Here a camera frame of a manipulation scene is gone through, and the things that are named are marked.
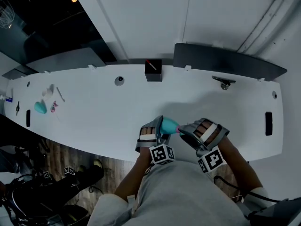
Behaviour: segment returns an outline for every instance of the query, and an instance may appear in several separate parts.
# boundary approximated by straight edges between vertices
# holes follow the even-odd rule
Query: black rectangular slot
[[[273,134],[273,114],[272,112],[265,113],[265,135],[271,136]]]
[[[26,111],[26,126],[30,127],[30,110]]]

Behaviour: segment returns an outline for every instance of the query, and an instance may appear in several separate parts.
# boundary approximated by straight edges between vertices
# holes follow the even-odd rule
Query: black box
[[[145,77],[148,82],[162,82],[162,60],[149,59],[145,61]]]

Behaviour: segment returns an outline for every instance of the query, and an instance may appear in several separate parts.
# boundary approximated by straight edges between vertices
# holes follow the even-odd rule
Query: person
[[[210,127],[208,122],[197,127],[195,135],[201,137]],[[153,127],[142,128],[140,135],[155,134]],[[216,135],[209,137],[212,141]],[[230,166],[238,187],[267,197],[255,171],[238,149],[224,136],[218,147]],[[88,226],[180,226],[250,225],[240,208],[224,194],[195,163],[176,161],[154,165],[145,176],[151,163],[149,148],[141,147],[140,156],[114,194],[99,198]],[[137,197],[131,208],[128,196]],[[271,205],[251,195],[243,195],[244,204],[253,210]]]

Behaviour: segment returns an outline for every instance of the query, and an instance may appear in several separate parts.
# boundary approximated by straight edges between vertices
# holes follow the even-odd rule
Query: round hole
[[[124,78],[123,78],[123,77],[118,76],[118,77],[115,79],[115,85],[120,86],[120,85],[123,85],[123,83],[124,83]]]
[[[277,99],[277,94],[276,94],[276,92],[273,91],[272,95],[273,95],[273,98],[276,100],[276,99]]]

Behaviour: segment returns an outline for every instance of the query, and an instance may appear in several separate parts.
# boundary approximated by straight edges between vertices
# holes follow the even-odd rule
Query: wooden floor
[[[103,164],[104,177],[99,180],[95,186],[100,188],[104,194],[114,193],[115,189],[121,180],[131,170],[134,163],[129,161],[122,161],[113,158],[103,157],[84,151],[76,150],[74,148],[47,140],[47,145],[50,148],[50,153],[47,154],[47,162],[44,170],[48,170],[54,178],[58,181],[63,178],[63,170],[65,167],[70,166],[77,170],[79,165],[89,168],[93,165],[94,159],[99,159]],[[233,173],[228,165],[219,167],[212,176],[220,175],[228,182],[236,184]],[[235,197],[239,195],[239,191],[225,185],[220,180],[217,186],[221,188],[228,197]],[[98,198],[102,193],[94,190],[92,193],[85,189],[71,199],[68,204],[75,204],[84,207],[91,214]]]

